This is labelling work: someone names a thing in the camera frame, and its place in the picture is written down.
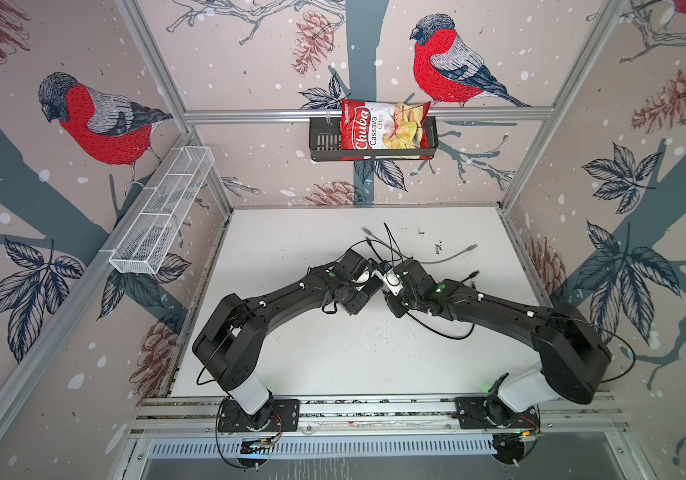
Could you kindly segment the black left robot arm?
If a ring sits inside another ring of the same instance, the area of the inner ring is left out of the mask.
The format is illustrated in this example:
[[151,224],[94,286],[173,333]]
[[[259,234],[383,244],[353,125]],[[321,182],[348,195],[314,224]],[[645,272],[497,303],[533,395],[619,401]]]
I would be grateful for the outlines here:
[[270,333],[311,310],[358,314],[382,287],[379,264],[352,249],[340,259],[310,267],[299,280],[273,292],[240,298],[224,297],[210,315],[191,351],[236,407],[236,421],[246,430],[280,425],[273,393],[256,367]]

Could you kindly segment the black network switch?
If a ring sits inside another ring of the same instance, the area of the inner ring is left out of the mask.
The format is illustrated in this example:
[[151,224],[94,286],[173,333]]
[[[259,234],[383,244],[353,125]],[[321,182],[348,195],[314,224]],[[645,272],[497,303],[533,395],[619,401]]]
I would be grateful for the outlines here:
[[338,303],[349,315],[357,315],[381,289],[382,280],[378,277],[368,279],[361,286],[347,285]]

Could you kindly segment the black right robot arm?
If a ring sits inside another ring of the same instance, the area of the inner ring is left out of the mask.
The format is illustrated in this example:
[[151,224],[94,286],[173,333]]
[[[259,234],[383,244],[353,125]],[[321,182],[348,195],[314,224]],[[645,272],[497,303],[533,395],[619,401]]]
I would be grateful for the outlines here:
[[537,363],[495,381],[479,407],[464,416],[493,427],[511,427],[530,419],[524,412],[543,402],[563,399],[588,405],[611,362],[611,353],[594,327],[547,307],[488,295],[471,280],[435,281],[408,259],[383,275],[385,299],[398,318],[414,311],[465,322],[507,336],[538,353]]

